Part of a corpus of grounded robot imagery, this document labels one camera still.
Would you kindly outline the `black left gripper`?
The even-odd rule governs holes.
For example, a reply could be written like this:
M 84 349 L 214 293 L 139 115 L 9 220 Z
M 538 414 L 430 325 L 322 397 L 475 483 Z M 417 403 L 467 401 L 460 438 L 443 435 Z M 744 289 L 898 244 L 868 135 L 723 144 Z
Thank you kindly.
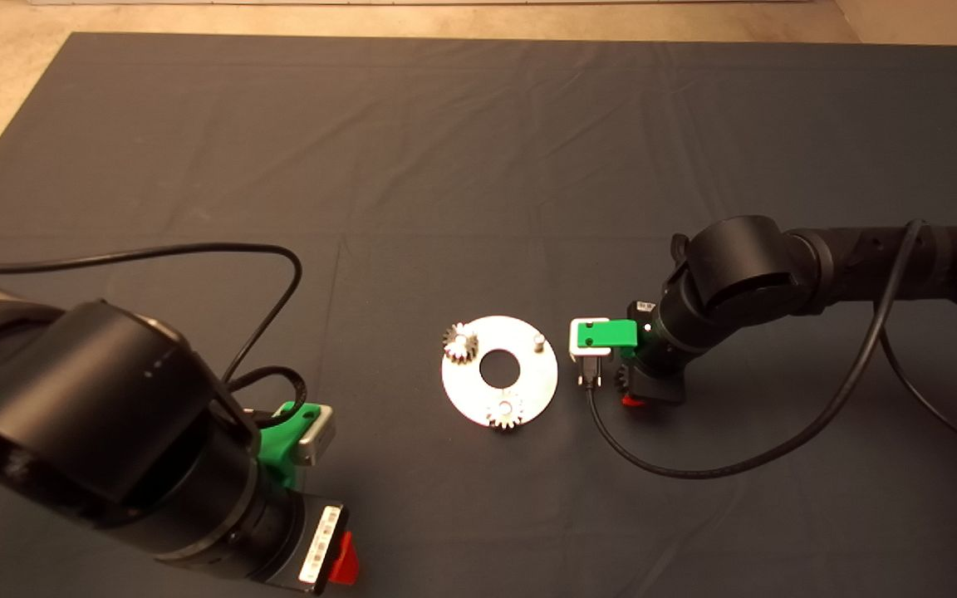
M 258 571 L 258 582 L 283 591 L 319 596 L 327 583 L 353 586 L 360 558 L 348 530 L 345 503 L 312 493 L 287 492 L 286 523 L 273 533 L 277 549 Z

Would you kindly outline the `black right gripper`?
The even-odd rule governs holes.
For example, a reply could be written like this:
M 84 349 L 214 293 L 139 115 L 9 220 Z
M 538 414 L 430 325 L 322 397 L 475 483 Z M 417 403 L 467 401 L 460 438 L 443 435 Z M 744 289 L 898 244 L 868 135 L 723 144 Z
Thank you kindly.
M 665 333 L 657 304 L 634 301 L 626 314 L 636 325 L 637 341 L 620 350 L 621 404 L 631 409 L 683 404 L 686 353 Z

